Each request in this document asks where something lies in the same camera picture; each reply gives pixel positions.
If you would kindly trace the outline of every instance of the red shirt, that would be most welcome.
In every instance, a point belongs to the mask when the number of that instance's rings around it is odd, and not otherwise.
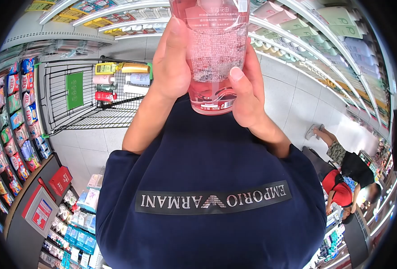
[[[322,184],[327,194],[332,190],[333,186],[335,186],[335,177],[338,174],[339,171],[335,169],[325,176]],[[351,189],[345,182],[339,183],[333,190],[335,191],[335,195],[333,196],[332,201],[341,207],[347,206],[353,201]]]

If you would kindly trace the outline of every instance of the red sign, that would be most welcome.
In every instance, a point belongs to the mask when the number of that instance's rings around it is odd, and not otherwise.
[[[68,168],[61,166],[61,168],[56,171],[55,175],[53,175],[51,180],[49,180],[49,184],[57,195],[62,196],[62,193],[68,187],[71,180],[72,175],[68,171]]]
[[[47,219],[49,218],[51,212],[52,208],[45,202],[44,199],[41,199],[36,211],[34,212],[33,222],[37,224],[40,229],[44,230]]]

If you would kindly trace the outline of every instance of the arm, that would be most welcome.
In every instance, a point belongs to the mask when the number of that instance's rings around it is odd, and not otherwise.
[[[333,196],[335,195],[335,191],[329,192],[329,197],[327,198],[327,205],[325,206],[325,213],[330,215],[332,213],[330,206],[332,205]]]
[[[172,17],[155,51],[153,84],[125,133],[123,150],[142,154],[161,132],[176,99],[186,93],[191,81],[187,43],[185,24]]]
[[[252,46],[247,42],[243,71],[233,67],[230,83],[236,92],[233,116],[240,126],[247,127],[261,139],[270,153],[285,158],[290,152],[290,140],[264,111],[264,82],[260,63]]]
[[[351,213],[356,212],[357,196],[359,195],[360,190],[361,190],[360,184],[357,184],[353,193],[353,205],[351,206]]]

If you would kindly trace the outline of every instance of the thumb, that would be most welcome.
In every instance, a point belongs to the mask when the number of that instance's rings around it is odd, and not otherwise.
[[[251,98],[254,96],[251,82],[239,67],[235,66],[230,70],[229,79],[237,95],[236,99]]]
[[[164,58],[168,62],[177,64],[186,59],[186,47],[188,45],[188,29],[183,21],[172,17],[167,25],[169,35],[166,41],[166,51]]]

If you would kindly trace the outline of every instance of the fingernail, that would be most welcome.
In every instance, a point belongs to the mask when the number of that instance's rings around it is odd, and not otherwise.
[[[171,27],[171,32],[175,35],[179,35],[180,32],[180,22],[178,18],[173,17],[173,25]]]
[[[239,67],[235,66],[230,70],[230,76],[233,78],[234,81],[238,81],[244,76],[242,70]]]

